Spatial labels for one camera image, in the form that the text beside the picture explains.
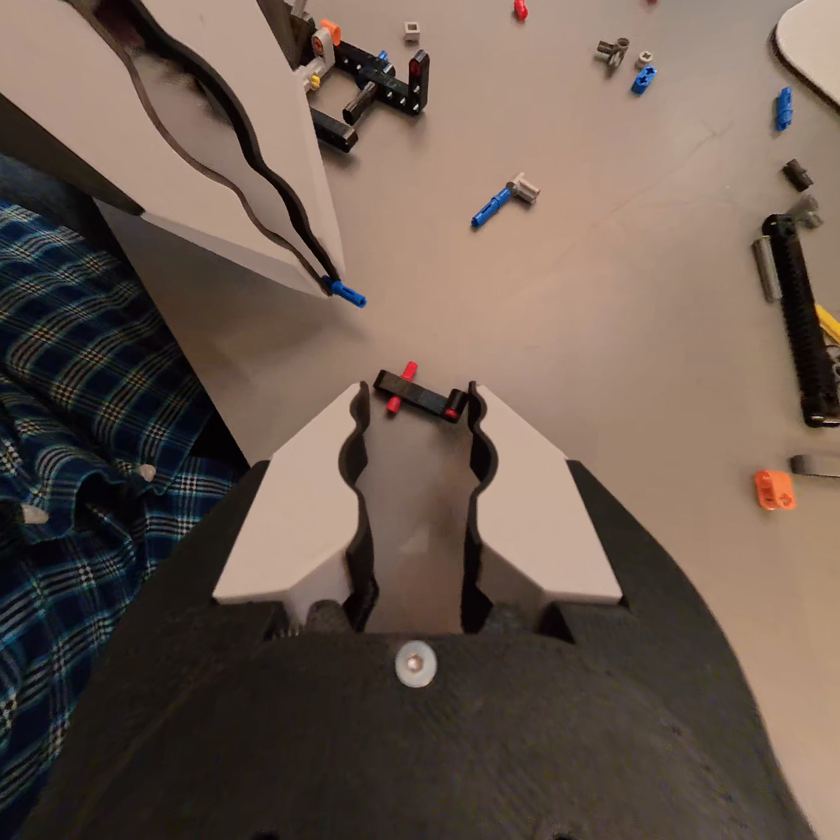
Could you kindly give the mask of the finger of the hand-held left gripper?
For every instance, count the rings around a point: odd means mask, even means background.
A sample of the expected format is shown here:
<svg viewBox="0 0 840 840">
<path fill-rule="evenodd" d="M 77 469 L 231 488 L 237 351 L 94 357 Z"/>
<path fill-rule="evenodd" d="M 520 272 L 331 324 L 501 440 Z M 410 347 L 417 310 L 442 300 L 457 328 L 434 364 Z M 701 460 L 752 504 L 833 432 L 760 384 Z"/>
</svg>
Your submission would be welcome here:
<svg viewBox="0 0 840 840">
<path fill-rule="evenodd" d="M 131 3 L 2 2 L 2 150 L 89 193 L 152 288 L 205 268 L 330 297 L 226 111 Z"/>
<path fill-rule="evenodd" d="M 301 81 L 257 2 L 132 2 L 143 37 L 220 103 L 248 166 L 282 201 L 289 244 L 344 281 L 338 220 Z"/>
</svg>

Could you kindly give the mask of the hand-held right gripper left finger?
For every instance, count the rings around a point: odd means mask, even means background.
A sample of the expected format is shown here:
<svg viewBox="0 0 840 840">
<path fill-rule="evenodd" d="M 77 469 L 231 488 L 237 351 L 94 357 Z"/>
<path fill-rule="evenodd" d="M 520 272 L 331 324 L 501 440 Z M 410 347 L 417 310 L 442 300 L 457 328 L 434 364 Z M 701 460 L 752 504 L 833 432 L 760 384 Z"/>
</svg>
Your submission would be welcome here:
<svg viewBox="0 0 840 840">
<path fill-rule="evenodd" d="M 358 481 L 368 466 L 370 388 L 353 383 L 280 447 L 213 590 L 221 605 L 281 604 L 306 622 L 335 602 L 357 632 L 379 594 L 371 523 Z"/>
</svg>

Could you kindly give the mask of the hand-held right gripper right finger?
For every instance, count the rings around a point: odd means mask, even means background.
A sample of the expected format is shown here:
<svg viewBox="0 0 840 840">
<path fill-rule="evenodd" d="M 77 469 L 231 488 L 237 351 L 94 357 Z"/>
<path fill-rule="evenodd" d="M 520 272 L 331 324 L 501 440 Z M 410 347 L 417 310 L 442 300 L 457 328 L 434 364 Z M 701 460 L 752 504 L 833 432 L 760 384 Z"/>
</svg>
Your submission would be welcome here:
<svg viewBox="0 0 840 840">
<path fill-rule="evenodd" d="M 537 631 L 551 605 L 619 606 L 623 590 L 565 453 L 471 382 L 461 627 L 476 634 L 496 606 Z"/>
</svg>

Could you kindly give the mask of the black lego model assembly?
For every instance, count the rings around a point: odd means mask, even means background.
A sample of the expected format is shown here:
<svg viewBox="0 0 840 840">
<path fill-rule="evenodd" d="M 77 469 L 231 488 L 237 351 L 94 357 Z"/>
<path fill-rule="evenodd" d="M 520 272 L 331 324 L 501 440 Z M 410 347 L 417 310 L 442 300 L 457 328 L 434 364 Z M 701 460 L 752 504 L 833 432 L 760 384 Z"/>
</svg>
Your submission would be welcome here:
<svg viewBox="0 0 840 840">
<path fill-rule="evenodd" d="M 356 124 L 376 103 L 415 118 L 426 108 L 430 57 L 418 50 L 408 62 L 407 80 L 400 80 L 385 51 L 373 54 L 345 40 L 340 26 L 324 18 L 317 23 L 306 10 L 306 1 L 285 2 L 297 50 L 292 64 L 305 93 L 317 91 L 332 70 L 352 78 L 357 92 L 344 106 L 342 119 L 310 108 L 319 142 L 349 153 L 358 141 Z"/>
</svg>

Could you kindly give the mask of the black lego beam red pins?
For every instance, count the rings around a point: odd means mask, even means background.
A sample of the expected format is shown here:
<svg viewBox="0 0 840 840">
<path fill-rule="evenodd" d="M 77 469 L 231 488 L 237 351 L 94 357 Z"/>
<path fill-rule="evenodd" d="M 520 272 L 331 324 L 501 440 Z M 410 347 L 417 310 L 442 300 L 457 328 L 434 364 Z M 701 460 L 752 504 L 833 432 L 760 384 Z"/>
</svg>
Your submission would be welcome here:
<svg viewBox="0 0 840 840">
<path fill-rule="evenodd" d="M 395 417 L 403 405 L 408 405 L 447 423 L 456 424 L 467 408 L 467 392 L 453 389 L 447 395 L 438 394 L 415 383 L 416 374 L 417 363 L 410 360 L 399 375 L 381 370 L 376 376 L 373 387 L 386 396 L 386 415 Z"/>
</svg>

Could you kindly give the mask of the orange two-hole lego connector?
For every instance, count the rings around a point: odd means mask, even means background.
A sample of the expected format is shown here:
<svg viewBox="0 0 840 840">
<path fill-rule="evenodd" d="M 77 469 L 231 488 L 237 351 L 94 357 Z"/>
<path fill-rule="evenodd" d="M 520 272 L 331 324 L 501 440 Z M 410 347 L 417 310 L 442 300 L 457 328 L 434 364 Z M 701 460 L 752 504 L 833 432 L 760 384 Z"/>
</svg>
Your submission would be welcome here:
<svg viewBox="0 0 840 840">
<path fill-rule="evenodd" d="M 760 469 L 753 475 L 757 501 L 765 511 L 792 511 L 797 501 L 790 474 L 775 469 Z"/>
</svg>

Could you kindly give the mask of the long black ribbed lego piece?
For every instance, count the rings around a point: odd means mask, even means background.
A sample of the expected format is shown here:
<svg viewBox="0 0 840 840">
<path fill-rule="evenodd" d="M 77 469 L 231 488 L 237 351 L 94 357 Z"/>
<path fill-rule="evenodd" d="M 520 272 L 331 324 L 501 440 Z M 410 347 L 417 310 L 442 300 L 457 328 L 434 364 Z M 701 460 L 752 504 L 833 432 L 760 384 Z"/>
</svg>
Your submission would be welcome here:
<svg viewBox="0 0 840 840">
<path fill-rule="evenodd" d="M 791 215 L 772 214 L 763 221 L 761 232 L 770 240 L 780 282 L 780 302 L 803 420 L 811 428 L 838 427 L 837 384 L 817 317 L 797 224 Z"/>
</svg>

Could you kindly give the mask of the grey lego axle tube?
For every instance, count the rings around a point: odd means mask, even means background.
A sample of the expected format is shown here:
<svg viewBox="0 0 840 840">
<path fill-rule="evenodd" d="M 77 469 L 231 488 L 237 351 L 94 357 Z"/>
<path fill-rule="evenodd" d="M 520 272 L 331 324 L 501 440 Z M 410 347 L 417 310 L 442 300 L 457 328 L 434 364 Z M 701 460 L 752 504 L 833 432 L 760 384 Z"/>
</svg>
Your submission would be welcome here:
<svg viewBox="0 0 840 840">
<path fill-rule="evenodd" d="M 764 299 L 768 303 L 781 300 L 782 290 L 775 265 L 770 236 L 762 235 L 752 243 L 752 253 L 759 272 Z"/>
</svg>

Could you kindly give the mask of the person in blue plaid shirt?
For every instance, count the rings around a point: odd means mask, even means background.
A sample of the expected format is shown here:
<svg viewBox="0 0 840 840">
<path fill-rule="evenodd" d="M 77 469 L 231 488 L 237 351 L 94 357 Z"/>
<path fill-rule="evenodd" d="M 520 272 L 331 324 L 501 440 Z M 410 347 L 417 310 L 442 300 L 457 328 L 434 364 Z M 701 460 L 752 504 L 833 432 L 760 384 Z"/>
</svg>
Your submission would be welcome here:
<svg viewBox="0 0 840 840">
<path fill-rule="evenodd" d="M 1 207 L 1 837 L 16 838 L 115 627 L 242 470 L 196 455 L 214 406 L 134 273 Z"/>
</svg>

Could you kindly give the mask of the grey connector with blue pin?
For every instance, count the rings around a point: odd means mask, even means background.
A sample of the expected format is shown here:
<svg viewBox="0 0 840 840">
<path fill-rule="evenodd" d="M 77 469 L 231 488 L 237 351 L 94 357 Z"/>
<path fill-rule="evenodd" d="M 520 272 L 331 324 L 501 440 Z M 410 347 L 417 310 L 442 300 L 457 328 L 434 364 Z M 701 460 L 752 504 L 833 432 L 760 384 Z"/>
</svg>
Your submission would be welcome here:
<svg viewBox="0 0 840 840">
<path fill-rule="evenodd" d="M 528 205 L 536 203 L 540 189 L 527 181 L 523 173 L 519 173 L 499 190 L 490 200 L 471 218 L 473 229 L 483 227 L 493 216 L 511 200 L 519 200 Z"/>
</svg>

